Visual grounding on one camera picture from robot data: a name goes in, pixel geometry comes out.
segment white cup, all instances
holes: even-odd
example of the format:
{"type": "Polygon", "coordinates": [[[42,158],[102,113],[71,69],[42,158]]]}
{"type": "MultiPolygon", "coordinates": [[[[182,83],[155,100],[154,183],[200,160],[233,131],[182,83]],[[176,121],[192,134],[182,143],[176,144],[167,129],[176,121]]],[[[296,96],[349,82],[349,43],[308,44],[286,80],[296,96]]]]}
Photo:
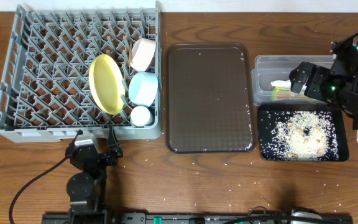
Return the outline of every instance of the white cup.
{"type": "Polygon", "coordinates": [[[144,106],[137,106],[131,112],[131,125],[144,127],[153,123],[152,113],[144,106]]]}
{"type": "Polygon", "coordinates": [[[139,72],[129,84],[129,99],[136,105],[149,107],[157,94],[158,80],[154,73],[139,72]]]}
{"type": "Polygon", "coordinates": [[[144,72],[153,60],[155,46],[154,40],[140,38],[132,48],[131,67],[138,72],[144,72]]]}

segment gray plastic dish rack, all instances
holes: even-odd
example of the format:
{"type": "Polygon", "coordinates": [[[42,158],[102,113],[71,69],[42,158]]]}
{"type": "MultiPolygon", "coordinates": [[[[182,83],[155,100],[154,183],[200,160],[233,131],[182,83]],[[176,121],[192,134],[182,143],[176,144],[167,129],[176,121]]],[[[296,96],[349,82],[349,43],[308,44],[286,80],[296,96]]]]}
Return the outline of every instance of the gray plastic dish rack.
{"type": "Polygon", "coordinates": [[[18,6],[0,86],[0,134],[14,142],[54,142],[81,129],[106,138],[114,126],[118,139],[155,139],[162,132],[160,10],[37,11],[18,6]],[[136,71],[128,50],[145,37],[157,42],[146,72],[160,82],[150,106],[154,123],[130,125],[135,106],[127,97],[136,71]],[[110,55],[122,74],[126,95],[117,115],[101,111],[92,99],[89,67],[99,54],[110,55]]]}

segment wooden table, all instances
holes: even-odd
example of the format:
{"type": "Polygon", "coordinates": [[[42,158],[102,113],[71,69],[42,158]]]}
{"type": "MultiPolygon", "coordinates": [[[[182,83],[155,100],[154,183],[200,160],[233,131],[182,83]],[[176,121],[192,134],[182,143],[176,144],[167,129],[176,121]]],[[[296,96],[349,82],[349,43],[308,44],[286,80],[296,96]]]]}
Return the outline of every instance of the wooden table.
{"type": "MultiPolygon", "coordinates": [[[[0,12],[0,81],[13,21],[0,12]]],[[[240,42],[250,55],[328,55],[330,42],[358,31],[358,14],[163,13],[164,52],[172,44],[240,42]]],[[[358,221],[358,146],[344,117],[347,162],[268,162],[259,149],[248,154],[175,155],[164,136],[121,141],[124,158],[108,169],[107,203],[120,212],[247,213],[301,206],[345,213],[358,221]]],[[[69,141],[14,144],[0,136],[0,223],[16,192],[58,162],[69,141]]],[[[31,185],[19,197],[16,223],[40,223],[45,212],[69,209],[68,179],[79,170],[69,162],[31,185]]]]}

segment plastic storage box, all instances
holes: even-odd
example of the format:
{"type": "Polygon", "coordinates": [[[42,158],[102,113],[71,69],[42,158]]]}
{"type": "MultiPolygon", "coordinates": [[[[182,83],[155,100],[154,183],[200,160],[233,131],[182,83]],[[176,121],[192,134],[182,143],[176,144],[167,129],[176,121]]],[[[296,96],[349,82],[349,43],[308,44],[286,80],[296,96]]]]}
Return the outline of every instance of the plastic storage box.
{"type": "Polygon", "coordinates": [[[331,68],[333,56],[323,55],[260,55],[255,58],[255,70],[251,72],[254,104],[262,103],[323,103],[291,91],[273,91],[271,82],[289,80],[290,72],[301,62],[310,62],[331,68]]]}
{"type": "Polygon", "coordinates": [[[157,42],[155,72],[161,84],[160,11],[39,11],[18,6],[0,87],[0,134],[14,142],[52,142],[73,138],[81,129],[106,138],[114,126],[118,139],[155,139],[162,132],[161,92],[150,106],[154,123],[130,125],[135,106],[127,88],[136,71],[128,66],[129,42],[140,37],[157,42]],[[117,115],[101,111],[88,84],[89,66],[99,54],[119,65],[126,96],[117,115]]]}

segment yellow plastic plate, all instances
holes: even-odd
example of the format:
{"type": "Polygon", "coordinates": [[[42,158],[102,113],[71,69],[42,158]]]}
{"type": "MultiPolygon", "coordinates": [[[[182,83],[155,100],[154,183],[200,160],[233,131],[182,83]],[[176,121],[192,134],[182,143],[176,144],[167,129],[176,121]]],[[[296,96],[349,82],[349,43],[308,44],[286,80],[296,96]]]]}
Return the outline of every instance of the yellow plastic plate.
{"type": "Polygon", "coordinates": [[[92,97],[98,107],[109,114],[118,114],[124,102],[121,95],[125,94],[122,75],[117,63],[108,55],[99,55],[89,70],[89,86],[92,97]]]}

